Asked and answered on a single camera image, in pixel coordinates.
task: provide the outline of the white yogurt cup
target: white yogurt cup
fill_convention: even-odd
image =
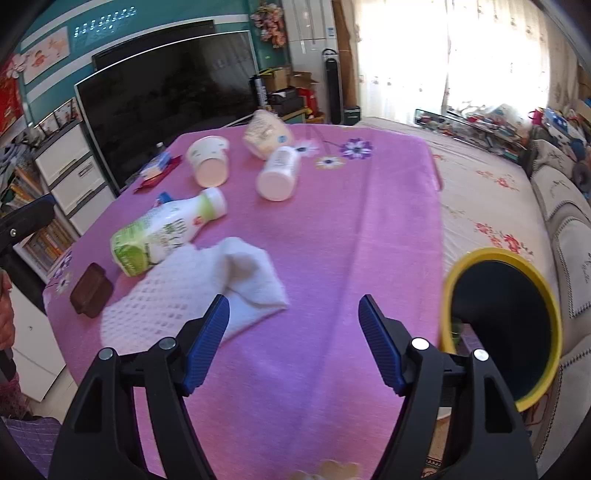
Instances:
[[[228,156],[225,150],[230,143],[226,138],[211,135],[194,142],[185,158],[193,166],[195,180],[205,188],[219,187],[228,179]]]
[[[294,138],[289,127],[278,116],[257,110],[243,136],[248,150],[266,160],[279,147],[292,145]]]
[[[267,200],[286,200],[296,189],[299,171],[299,152],[293,147],[280,147],[271,154],[256,178],[256,190]]]

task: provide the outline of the drawer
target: drawer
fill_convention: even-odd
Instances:
[[[89,151],[82,129],[80,125],[76,125],[50,145],[35,159],[35,162],[47,184],[51,185]]]
[[[79,162],[56,186],[52,187],[51,194],[60,204],[63,212],[68,215],[102,183],[104,183],[104,179],[100,168],[95,158],[90,155]]]
[[[114,200],[115,196],[111,189],[104,183],[98,191],[93,192],[93,196],[78,211],[74,212],[70,222],[78,233],[83,235]]]

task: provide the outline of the white waffle cloth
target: white waffle cloth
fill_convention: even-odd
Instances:
[[[147,350],[163,337],[176,336],[186,321],[202,317],[218,293],[230,302],[223,340],[289,305],[266,251],[237,237],[201,250],[187,244],[104,309],[102,345],[120,355]]]

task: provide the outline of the bed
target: bed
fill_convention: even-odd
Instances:
[[[531,262],[559,298],[544,219],[519,165],[414,125],[366,117],[357,126],[415,135],[428,143],[442,182],[444,275],[477,248],[505,248]]]

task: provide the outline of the yellow trash bin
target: yellow trash bin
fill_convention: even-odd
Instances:
[[[441,349],[456,353],[452,318],[469,323],[513,393],[517,410],[550,387],[562,351],[560,309],[550,287],[526,260],[482,248],[449,272],[441,308]]]

